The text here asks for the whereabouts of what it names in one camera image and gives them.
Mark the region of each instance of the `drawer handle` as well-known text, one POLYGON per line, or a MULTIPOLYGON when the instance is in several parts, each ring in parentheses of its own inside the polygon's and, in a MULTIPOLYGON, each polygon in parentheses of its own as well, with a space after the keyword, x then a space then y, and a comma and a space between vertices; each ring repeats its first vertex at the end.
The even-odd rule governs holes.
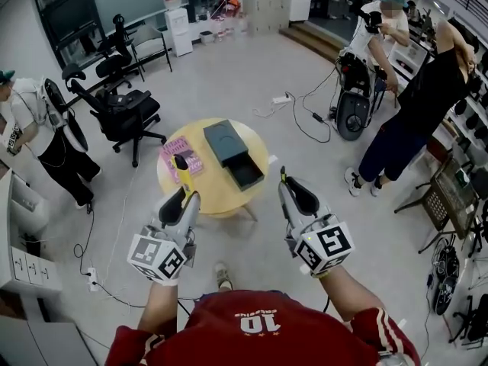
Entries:
POLYGON ((32 265, 30 265, 29 268, 32 268, 34 270, 34 275, 37 275, 36 265, 34 263, 32 263, 32 265))

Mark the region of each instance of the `red jersey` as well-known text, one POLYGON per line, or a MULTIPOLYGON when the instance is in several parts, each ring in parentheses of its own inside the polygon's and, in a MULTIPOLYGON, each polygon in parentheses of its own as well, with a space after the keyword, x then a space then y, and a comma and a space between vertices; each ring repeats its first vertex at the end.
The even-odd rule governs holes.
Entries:
POLYGON ((121 326, 106 365, 420 366, 413 344, 382 309, 350 328, 283 294, 230 291, 198 302, 185 329, 166 339, 121 326))

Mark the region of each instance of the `navy shorts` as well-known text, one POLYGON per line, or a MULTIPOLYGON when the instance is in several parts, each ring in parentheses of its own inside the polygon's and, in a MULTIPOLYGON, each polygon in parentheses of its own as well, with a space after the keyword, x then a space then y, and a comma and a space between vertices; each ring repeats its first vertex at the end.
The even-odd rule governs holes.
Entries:
POLYGON ((364 154, 359 175, 372 182, 384 170, 387 178, 397 180, 428 140, 408 129, 398 116, 391 118, 380 128, 364 154))

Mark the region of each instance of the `cabinet drawer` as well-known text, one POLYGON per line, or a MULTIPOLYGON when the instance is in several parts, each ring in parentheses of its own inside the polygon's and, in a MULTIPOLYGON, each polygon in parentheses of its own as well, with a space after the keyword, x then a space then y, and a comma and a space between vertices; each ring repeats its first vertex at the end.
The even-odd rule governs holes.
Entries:
POLYGON ((20 249, 12 248, 12 264, 14 265, 15 279, 29 283, 29 273, 25 261, 25 252, 20 249))
POLYGON ((27 272, 29 273, 29 282, 43 285, 43 277, 40 274, 39 258, 34 255, 25 254, 25 261, 27 262, 27 272))
POLYGON ((56 271, 56 265, 49 260, 39 258, 39 266, 43 286, 51 290, 61 291, 61 281, 56 271))

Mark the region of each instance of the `gray chair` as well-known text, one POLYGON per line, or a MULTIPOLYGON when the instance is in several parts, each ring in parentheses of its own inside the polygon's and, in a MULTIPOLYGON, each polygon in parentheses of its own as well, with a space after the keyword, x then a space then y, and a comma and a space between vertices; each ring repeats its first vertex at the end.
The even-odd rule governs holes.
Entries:
POLYGON ((171 72, 173 72, 164 35, 154 27, 144 24, 137 28, 137 31, 133 36, 132 51, 143 81, 145 81, 143 71, 146 71, 143 65, 145 62, 152 60, 151 57, 157 58, 166 55, 169 68, 171 69, 171 72))

